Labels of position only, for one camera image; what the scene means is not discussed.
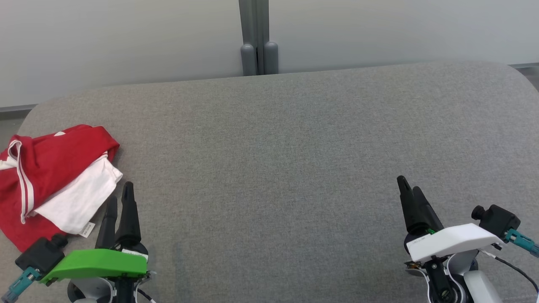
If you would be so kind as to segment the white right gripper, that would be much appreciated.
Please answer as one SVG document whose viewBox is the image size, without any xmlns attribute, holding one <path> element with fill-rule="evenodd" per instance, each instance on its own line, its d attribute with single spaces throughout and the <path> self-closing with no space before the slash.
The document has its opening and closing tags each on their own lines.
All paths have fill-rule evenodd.
<svg viewBox="0 0 539 303">
<path fill-rule="evenodd" d="M 425 222 L 434 234 L 428 234 L 406 243 L 414 262 L 425 263 L 432 257 L 463 253 L 483 249 L 491 244 L 504 246 L 495 234 L 473 223 L 444 228 L 430 202 L 419 186 L 411 188 L 403 175 L 397 177 L 399 198 L 408 234 L 425 234 Z"/>
</svg>

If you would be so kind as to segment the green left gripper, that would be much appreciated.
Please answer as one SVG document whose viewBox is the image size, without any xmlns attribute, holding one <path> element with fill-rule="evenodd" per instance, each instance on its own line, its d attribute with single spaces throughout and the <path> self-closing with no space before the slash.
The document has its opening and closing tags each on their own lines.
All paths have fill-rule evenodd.
<svg viewBox="0 0 539 303">
<path fill-rule="evenodd" d="M 125 182 L 121 203 L 123 209 L 116 232 L 117 199 L 110 196 L 105 202 L 105 213 L 97 236 L 96 249 L 73 250 L 46 274 L 40 283 L 94 277 L 140 278 L 146 275 L 145 257 L 110 250 L 115 246 L 137 253 L 142 251 L 140 221 L 132 182 Z"/>
</svg>

